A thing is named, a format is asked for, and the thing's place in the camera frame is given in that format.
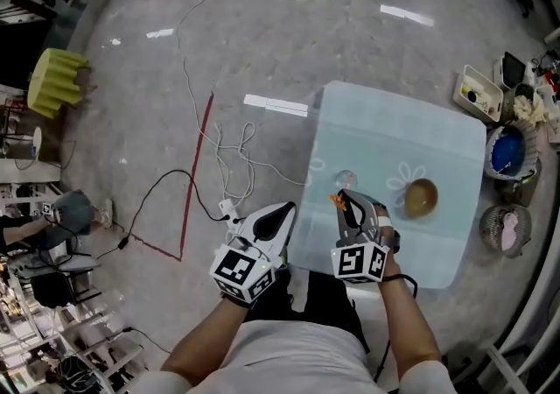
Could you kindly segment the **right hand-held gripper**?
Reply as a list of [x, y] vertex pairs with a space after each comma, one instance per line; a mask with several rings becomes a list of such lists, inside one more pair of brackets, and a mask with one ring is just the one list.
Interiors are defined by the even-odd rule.
[[346, 211], [337, 209], [339, 239], [331, 250], [334, 277], [352, 284], [381, 282], [391, 237], [378, 225], [376, 200], [354, 190], [345, 191]]

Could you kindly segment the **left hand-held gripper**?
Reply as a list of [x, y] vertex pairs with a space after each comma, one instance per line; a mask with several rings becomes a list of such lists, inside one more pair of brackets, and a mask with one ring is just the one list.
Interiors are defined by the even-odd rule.
[[248, 215], [238, 234], [231, 233], [209, 271], [222, 295], [251, 307], [277, 281], [296, 216], [294, 202], [268, 205]]

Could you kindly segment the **small orange plastic piece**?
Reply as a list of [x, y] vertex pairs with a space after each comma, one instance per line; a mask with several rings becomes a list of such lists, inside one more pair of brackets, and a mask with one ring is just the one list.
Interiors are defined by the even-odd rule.
[[348, 202], [347, 189], [352, 187], [352, 183], [349, 181], [336, 181], [335, 187], [337, 188], [337, 192], [330, 194], [329, 199], [337, 209], [346, 211]]

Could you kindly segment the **clear drinking glass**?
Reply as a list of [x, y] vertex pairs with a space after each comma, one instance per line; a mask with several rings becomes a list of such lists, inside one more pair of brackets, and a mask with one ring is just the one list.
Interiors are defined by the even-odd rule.
[[334, 177], [335, 186], [337, 190], [353, 190], [355, 191], [358, 186], [358, 178], [356, 174], [350, 170], [342, 170]]

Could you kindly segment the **person's left forearm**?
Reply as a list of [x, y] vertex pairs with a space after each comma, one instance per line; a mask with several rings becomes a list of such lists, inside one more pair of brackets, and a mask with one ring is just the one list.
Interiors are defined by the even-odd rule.
[[248, 314], [248, 308], [222, 299], [214, 310], [172, 350], [161, 370], [196, 386], [223, 363]]

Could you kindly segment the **person's right hand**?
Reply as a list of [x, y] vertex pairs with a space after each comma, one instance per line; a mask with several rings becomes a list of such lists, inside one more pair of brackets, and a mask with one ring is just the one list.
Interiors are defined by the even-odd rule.
[[396, 231], [393, 228], [389, 214], [384, 206], [375, 205], [374, 211], [376, 212], [377, 219], [380, 221], [381, 245], [389, 247], [389, 252], [386, 257], [384, 276], [394, 276], [400, 272], [400, 266], [395, 260], [395, 250], [397, 245]]

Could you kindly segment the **small white power strip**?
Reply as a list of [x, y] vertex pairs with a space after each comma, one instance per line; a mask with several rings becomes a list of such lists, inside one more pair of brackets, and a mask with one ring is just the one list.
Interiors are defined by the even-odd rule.
[[236, 212], [236, 207], [231, 199], [222, 200], [219, 203], [219, 207], [225, 221], [232, 222], [233, 224], [240, 221], [240, 217]]

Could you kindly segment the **wooden bowl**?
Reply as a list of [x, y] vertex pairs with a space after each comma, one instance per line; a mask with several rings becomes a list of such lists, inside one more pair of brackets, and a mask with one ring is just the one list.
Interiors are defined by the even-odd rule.
[[438, 204], [437, 186], [429, 179], [411, 182], [404, 193], [404, 212], [410, 218], [429, 215]]

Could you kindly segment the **person's black trousers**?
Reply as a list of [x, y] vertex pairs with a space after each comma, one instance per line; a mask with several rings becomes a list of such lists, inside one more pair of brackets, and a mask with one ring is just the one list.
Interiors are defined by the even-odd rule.
[[359, 315], [347, 297], [342, 280], [320, 272], [310, 271], [307, 298], [302, 312], [292, 309], [292, 296], [288, 292], [291, 273], [288, 269], [276, 273], [276, 281], [249, 309], [244, 323], [253, 320], [300, 320], [335, 327], [352, 334], [368, 354]]

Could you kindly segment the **white ribbed basket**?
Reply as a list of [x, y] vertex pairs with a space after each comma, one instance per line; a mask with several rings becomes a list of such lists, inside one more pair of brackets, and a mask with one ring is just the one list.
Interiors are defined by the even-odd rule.
[[537, 159], [537, 133], [530, 122], [518, 119], [488, 132], [484, 163], [487, 177], [526, 179], [535, 173]]

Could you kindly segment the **white plastic bin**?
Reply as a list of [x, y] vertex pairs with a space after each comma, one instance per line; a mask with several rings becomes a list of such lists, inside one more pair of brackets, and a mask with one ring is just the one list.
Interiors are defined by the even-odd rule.
[[458, 74], [452, 100], [483, 123], [498, 123], [501, 119], [502, 89], [469, 65]]

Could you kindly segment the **basket of cream items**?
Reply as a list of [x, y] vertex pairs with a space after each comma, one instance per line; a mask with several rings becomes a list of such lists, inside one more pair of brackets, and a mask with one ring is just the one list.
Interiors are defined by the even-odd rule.
[[519, 83], [507, 90], [503, 95], [503, 102], [502, 114], [505, 122], [516, 119], [537, 126], [550, 120], [550, 113], [545, 108], [542, 97], [527, 83]]

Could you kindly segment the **white bin with black tablet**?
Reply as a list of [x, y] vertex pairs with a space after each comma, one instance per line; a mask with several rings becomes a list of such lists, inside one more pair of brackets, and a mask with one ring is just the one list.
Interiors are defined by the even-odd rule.
[[493, 66], [493, 82], [502, 90], [514, 88], [523, 82], [526, 65], [509, 52], [504, 52]]

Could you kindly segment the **white metal rack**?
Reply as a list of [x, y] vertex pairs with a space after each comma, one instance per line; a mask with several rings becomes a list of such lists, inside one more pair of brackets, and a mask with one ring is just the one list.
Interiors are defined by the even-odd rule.
[[145, 370], [117, 290], [49, 309], [30, 290], [0, 299], [0, 394], [130, 394]]

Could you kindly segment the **yellow pleated stool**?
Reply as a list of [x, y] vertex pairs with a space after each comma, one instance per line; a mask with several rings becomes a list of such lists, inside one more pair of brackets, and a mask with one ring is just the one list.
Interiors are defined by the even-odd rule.
[[90, 69], [89, 60], [80, 53], [47, 48], [40, 55], [27, 90], [27, 107], [54, 119], [63, 105], [81, 101], [81, 89], [75, 82], [80, 69]]

